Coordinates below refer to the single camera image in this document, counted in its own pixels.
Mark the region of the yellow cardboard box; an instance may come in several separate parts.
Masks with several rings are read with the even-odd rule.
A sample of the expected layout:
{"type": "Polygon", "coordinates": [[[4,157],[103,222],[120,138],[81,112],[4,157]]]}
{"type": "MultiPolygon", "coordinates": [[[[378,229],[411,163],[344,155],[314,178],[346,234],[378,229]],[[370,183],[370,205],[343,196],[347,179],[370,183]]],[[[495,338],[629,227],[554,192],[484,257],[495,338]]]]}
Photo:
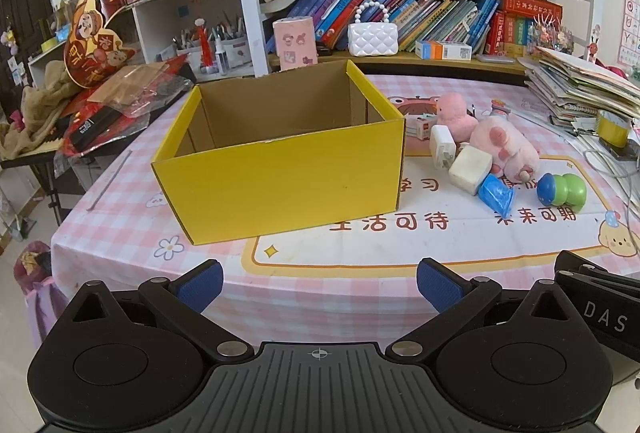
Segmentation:
{"type": "Polygon", "coordinates": [[[192,245],[382,216],[405,119],[350,60],[194,86],[152,160],[192,245]]]}

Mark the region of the brown cloth pile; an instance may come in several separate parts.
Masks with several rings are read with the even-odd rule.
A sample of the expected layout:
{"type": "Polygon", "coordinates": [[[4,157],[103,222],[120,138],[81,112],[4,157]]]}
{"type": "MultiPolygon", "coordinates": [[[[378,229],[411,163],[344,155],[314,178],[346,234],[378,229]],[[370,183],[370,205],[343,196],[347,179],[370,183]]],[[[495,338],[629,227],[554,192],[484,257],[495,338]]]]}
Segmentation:
{"type": "Polygon", "coordinates": [[[21,100],[24,128],[16,122],[1,122],[1,159],[13,160],[40,146],[63,110],[80,92],[62,60],[47,64],[43,86],[25,86],[21,100]]]}

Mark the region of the small white staple box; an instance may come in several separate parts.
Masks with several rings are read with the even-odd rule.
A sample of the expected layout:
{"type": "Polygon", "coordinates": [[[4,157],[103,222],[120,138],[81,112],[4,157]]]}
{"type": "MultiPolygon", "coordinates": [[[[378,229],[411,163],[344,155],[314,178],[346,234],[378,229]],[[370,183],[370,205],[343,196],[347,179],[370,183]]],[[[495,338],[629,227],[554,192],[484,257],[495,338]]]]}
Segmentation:
{"type": "Polygon", "coordinates": [[[427,141],[431,136],[432,127],[437,123],[437,116],[430,114],[405,115],[406,135],[408,138],[417,138],[427,141]]]}

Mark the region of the white sponge block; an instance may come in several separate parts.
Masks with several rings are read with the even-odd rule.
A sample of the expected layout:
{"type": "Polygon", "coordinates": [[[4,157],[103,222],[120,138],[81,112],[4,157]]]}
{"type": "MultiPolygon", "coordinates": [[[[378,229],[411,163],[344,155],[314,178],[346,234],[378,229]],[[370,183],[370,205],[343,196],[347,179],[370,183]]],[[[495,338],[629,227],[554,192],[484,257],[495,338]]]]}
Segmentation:
{"type": "Polygon", "coordinates": [[[457,154],[448,170],[450,182],[465,193],[475,196],[480,184],[490,173],[493,163],[491,154],[466,145],[457,154]]]}

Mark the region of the white charger adapter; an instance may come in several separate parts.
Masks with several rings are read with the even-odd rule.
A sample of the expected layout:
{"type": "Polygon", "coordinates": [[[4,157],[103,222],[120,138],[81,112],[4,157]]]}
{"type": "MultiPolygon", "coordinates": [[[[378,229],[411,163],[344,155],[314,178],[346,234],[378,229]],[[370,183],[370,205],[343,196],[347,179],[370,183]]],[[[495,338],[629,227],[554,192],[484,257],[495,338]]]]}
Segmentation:
{"type": "Polygon", "coordinates": [[[435,124],[430,135],[430,149],[437,169],[448,170],[454,163],[457,145],[449,129],[442,124],[435,124]]]}

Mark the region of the pink checkered tablecloth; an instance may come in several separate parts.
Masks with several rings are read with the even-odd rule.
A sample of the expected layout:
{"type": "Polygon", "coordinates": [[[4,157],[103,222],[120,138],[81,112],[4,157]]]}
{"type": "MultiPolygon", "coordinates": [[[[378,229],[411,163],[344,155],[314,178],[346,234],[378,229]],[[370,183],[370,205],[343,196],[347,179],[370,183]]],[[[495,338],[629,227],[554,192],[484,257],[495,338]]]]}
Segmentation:
{"type": "Polygon", "coordinates": [[[197,247],[182,234],[151,168],[175,119],[168,110],[125,150],[132,155],[96,208],[87,212],[124,154],[53,235],[58,288],[73,295],[99,279],[111,289],[128,290],[215,259],[224,268],[224,289],[206,314],[247,342],[388,343],[433,313],[416,288],[416,267],[424,257],[506,288],[527,289],[551,277],[562,250],[615,273],[638,275],[639,224],[626,216],[625,198],[602,178],[596,158],[527,120],[539,104],[526,90],[423,77],[377,76],[374,83],[395,103],[457,91],[483,115],[493,100],[504,101],[539,150],[542,171],[572,172],[586,181],[585,208],[546,207],[529,183],[518,187],[511,216],[503,219],[452,185],[434,167],[426,143],[409,140],[395,212],[197,247]]]}

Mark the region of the blue bag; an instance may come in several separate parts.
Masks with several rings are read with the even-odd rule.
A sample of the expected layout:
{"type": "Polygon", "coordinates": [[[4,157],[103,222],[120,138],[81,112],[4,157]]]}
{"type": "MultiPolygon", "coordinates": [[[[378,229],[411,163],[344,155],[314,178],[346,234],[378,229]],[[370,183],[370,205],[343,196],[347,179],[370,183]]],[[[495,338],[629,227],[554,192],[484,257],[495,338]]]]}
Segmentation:
{"type": "Polygon", "coordinates": [[[489,173],[486,176],[478,187],[477,196],[503,219],[509,219],[511,216],[515,188],[506,186],[496,175],[489,173]]]}

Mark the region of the orange white medicine box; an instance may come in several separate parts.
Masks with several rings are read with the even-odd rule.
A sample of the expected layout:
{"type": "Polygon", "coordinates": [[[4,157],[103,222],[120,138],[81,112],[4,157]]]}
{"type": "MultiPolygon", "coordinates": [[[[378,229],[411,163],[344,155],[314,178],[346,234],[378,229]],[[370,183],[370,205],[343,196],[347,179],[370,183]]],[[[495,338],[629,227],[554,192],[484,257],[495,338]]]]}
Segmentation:
{"type": "Polygon", "coordinates": [[[470,60],[473,49],[465,43],[418,41],[414,52],[420,60],[470,60]]]}

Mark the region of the green blue toy bottle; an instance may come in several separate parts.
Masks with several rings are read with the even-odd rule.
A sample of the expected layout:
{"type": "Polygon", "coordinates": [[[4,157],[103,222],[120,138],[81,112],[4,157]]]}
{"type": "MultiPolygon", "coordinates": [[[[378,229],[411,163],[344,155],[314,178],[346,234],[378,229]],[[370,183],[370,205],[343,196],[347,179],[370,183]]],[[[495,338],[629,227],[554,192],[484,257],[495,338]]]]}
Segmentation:
{"type": "Polygon", "coordinates": [[[544,206],[565,206],[574,212],[585,207],[588,197],[586,182],[573,173],[542,175],[537,182],[536,193],[544,206]]]}

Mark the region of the red gold fortune decoration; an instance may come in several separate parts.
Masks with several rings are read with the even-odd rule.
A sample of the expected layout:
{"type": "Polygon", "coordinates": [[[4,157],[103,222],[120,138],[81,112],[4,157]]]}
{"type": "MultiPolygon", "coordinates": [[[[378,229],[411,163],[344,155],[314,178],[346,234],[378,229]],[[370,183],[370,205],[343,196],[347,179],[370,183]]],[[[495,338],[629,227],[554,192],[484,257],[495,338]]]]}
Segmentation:
{"type": "Polygon", "coordinates": [[[100,84],[136,55],[110,27],[125,6],[126,0],[78,1],[64,50],[66,71],[78,86],[100,84]]]}

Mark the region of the pink duck plush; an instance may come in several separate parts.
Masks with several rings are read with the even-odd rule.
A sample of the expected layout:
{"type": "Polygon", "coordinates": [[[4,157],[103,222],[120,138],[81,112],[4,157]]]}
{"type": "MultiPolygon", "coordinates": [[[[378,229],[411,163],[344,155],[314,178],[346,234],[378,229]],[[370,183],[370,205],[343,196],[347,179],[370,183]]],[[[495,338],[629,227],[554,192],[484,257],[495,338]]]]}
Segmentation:
{"type": "Polygon", "coordinates": [[[447,93],[439,97],[436,106],[437,123],[448,128],[456,143],[468,142],[478,121],[468,114],[464,97],[459,93],[447,93]]]}

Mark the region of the colourful hair clip holder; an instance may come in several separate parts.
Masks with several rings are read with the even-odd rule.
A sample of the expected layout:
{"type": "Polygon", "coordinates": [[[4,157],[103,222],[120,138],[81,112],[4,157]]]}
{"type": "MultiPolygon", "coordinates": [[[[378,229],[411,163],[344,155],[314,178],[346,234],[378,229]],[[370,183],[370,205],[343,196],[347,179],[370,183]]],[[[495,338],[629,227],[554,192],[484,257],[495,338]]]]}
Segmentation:
{"type": "Polygon", "coordinates": [[[552,49],[565,54],[574,52],[573,33],[560,24],[552,14],[538,14],[528,27],[527,53],[538,55],[541,49],[552,49]]]}

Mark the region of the grey ruler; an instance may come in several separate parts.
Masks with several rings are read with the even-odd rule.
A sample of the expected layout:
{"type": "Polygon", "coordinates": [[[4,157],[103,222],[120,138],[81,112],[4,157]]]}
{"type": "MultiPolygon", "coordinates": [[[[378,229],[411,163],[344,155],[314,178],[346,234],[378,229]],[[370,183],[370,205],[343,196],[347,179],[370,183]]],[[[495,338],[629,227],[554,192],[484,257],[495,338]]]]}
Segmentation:
{"type": "Polygon", "coordinates": [[[127,163],[131,155],[132,155],[131,150],[127,150],[126,153],[124,153],[124,158],[122,158],[122,161],[119,162],[113,174],[108,178],[104,186],[101,188],[101,190],[98,193],[98,196],[96,196],[96,199],[94,199],[91,202],[91,204],[88,205],[87,212],[92,212],[96,208],[100,200],[106,194],[107,190],[111,187],[113,182],[117,179],[117,176],[119,175],[120,171],[122,171],[122,168],[125,167],[125,164],[127,163]]]}

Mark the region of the pink sticker cylinder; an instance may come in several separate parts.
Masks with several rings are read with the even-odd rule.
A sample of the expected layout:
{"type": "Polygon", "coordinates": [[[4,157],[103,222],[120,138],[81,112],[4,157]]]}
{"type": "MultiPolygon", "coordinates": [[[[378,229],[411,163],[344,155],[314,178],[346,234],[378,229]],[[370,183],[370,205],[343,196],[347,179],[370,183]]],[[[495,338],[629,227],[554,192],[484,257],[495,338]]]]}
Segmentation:
{"type": "Polygon", "coordinates": [[[310,16],[285,17],[272,26],[282,71],[318,63],[314,21],[310,16]]]}

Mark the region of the pink pig plush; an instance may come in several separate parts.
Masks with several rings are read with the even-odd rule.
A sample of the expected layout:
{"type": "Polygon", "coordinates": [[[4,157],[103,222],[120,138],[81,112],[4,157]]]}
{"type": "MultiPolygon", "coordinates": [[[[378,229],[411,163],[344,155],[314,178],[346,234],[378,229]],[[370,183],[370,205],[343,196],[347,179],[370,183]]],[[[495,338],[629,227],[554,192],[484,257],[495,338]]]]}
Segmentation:
{"type": "Polygon", "coordinates": [[[523,133],[506,118],[489,116],[477,123],[470,144],[492,157],[490,172],[498,179],[523,184],[536,179],[539,154],[523,133]]]}

